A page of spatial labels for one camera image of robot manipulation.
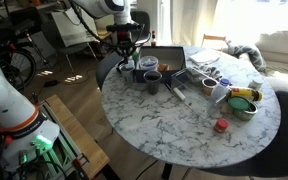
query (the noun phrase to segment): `orange ring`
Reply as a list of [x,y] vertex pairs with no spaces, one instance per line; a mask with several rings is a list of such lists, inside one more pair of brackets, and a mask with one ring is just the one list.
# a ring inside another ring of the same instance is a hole
[[14,126],[14,127],[10,127],[10,128],[3,128],[3,127],[0,127],[0,133],[2,132],[12,132],[12,131],[16,131],[18,129],[22,129],[23,127],[27,126],[28,124],[30,124],[34,119],[35,117],[37,116],[37,113],[38,113],[38,109],[36,106],[34,106],[35,108],[35,111],[34,113],[32,114],[31,117],[29,117],[26,121],[22,122],[21,124],[17,125],[17,126]]

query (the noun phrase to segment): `yellow lid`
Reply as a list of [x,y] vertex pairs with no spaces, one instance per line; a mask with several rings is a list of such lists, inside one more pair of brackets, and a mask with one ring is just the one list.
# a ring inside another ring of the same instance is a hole
[[257,91],[258,92],[258,99],[256,101],[260,101],[263,98],[263,93],[261,91]]

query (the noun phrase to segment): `marble table top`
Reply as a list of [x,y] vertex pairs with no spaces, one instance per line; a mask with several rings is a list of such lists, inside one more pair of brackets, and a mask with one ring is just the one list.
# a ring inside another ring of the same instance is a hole
[[[186,66],[192,66],[189,56],[203,49],[183,48]],[[261,77],[250,63],[224,53],[212,66],[236,86],[247,87],[254,77]],[[170,164],[223,167],[253,157],[277,133],[280,106],[271,86],[263,81],[258,113],[248,122],[228,118],[229,127],[222,134],[213,130],[216,119],[223,116],[220,113],[202,119],[164,84],[158,94],[150,95],[144,83],[124,85],[115,69],[104,82],[102,106],[117,133],[140,151]]]

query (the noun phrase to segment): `paper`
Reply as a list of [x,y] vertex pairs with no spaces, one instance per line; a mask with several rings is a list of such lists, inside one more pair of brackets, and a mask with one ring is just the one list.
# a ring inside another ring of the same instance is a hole
[[220,54],[214,50],[204,50],[190,56],[191,61],[195,64],[211,63],[217,61],[219,58]]

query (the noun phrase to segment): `cardboard box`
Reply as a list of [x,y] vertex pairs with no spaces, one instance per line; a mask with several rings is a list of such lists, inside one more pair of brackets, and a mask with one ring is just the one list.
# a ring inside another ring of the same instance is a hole
[[[172,74],[185,68],[185,56],[183,47],[178,46],[144,46],[139,52],[139,59],[144,56],[155,56],[159,64],[167,64],[171,67],[169,71],[162,71],[161,83],[171,85]],[[135,77],[138,83],[145,83],[143,78],[146,70],[140,70],[139,64],[136,64]]]

